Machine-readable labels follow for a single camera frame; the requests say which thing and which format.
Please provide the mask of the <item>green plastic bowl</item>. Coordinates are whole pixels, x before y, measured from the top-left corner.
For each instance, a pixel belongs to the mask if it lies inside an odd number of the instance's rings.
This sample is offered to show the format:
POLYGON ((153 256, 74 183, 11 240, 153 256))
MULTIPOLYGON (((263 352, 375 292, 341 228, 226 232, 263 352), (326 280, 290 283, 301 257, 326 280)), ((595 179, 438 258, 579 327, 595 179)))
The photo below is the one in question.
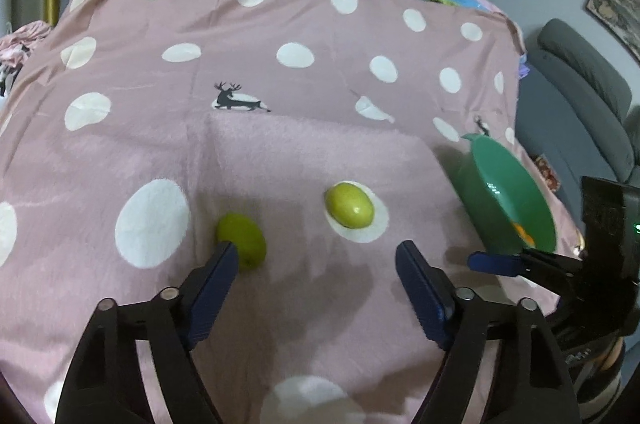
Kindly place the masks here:
POLYGON ((452 183, 484 249, 515 255, 524 248, 554 253, 555 224, 534 178, 505 147, 486 135, 466 134, 452 183))

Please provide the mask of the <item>green round fruit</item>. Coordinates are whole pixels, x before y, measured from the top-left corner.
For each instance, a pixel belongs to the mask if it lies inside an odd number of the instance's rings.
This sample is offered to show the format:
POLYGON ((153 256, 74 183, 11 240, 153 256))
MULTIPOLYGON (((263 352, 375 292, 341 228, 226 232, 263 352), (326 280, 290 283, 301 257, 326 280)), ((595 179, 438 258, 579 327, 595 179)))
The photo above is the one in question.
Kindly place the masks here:
POLYGON ((252 218, 238 213, 227 213, 216 225, 216 240, 232 243, 239 256, 239 270, 255 270, 265 261, 267 243, 262 230, 252 218))

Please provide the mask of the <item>large green tomato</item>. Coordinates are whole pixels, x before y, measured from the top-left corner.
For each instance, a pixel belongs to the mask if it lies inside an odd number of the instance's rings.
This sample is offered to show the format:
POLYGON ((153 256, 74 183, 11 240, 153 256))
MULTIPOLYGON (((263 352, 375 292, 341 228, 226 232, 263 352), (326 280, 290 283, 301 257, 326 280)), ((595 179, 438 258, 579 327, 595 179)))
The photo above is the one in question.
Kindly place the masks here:
POLYGON ((356 184, 339 182, 324 196, 329 215, 347 229, 364 229, 374 219, 375 208, 367 193, 356 184))

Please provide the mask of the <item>grey sofa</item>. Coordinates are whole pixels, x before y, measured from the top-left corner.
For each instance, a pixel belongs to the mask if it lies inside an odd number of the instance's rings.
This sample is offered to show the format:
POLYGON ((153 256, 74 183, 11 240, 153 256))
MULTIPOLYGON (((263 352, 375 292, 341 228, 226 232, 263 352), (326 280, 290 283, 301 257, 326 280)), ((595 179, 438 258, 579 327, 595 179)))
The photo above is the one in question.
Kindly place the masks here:
POLYGON ((548 160, 561 181, 555 195, 579 224, 585 176, 638 186, 639 109, 614 66, 560 19, 540 30, 527 65, 516 139, 532 160, 548 160))

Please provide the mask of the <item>pink polka dot cloth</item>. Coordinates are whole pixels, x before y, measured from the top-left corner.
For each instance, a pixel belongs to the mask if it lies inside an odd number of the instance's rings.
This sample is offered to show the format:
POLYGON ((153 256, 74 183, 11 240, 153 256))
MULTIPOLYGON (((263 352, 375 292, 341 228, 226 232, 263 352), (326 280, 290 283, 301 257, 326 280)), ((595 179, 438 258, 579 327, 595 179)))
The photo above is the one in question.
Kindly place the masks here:
POLYGON ((447 176, 487 128, 515 155, 513 22, 422 0, 71 0, 1 112, 1 370, 49 423, 100 300, 206 262, 227 213, 267 242, 194 361, 227 423, 407 423, 442 361, 394 266, 413 241, 488 300, 555 296, 466 266, 447 176), (326 211, 339 182, 375 215, 326 211))

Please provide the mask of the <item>folded colourful clothes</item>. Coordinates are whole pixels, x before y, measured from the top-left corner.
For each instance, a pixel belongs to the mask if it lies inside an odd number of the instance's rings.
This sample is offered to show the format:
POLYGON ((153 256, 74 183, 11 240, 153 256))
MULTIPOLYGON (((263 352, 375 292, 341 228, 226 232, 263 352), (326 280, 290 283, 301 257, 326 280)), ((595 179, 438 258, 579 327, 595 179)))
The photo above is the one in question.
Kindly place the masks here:
MULTIPOLYGON (((487 12, 488 14, 498 14, 505 18, 509 17, 502 9, 489 0, 430 0, 430 2, 439 2, 442 5, 480 10, 487 12)), ((518 78, 521 80, 529 73, 529 67, 527 65, 527 51, 521 28, 516 23, 513 23, 513 26, 516 34, 518 34, 518 40, 521 44, 521 55, 520 61, 518 62, 518 78)))

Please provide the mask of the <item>framed wall picture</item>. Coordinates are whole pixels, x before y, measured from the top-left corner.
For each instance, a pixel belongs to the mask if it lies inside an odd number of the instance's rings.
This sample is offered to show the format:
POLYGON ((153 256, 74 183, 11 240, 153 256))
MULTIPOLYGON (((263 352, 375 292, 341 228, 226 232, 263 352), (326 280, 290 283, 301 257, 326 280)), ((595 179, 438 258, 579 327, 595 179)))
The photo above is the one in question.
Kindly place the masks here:
POLYGON ((639 60, 639 0, 587 0, 586 9, 639 60))

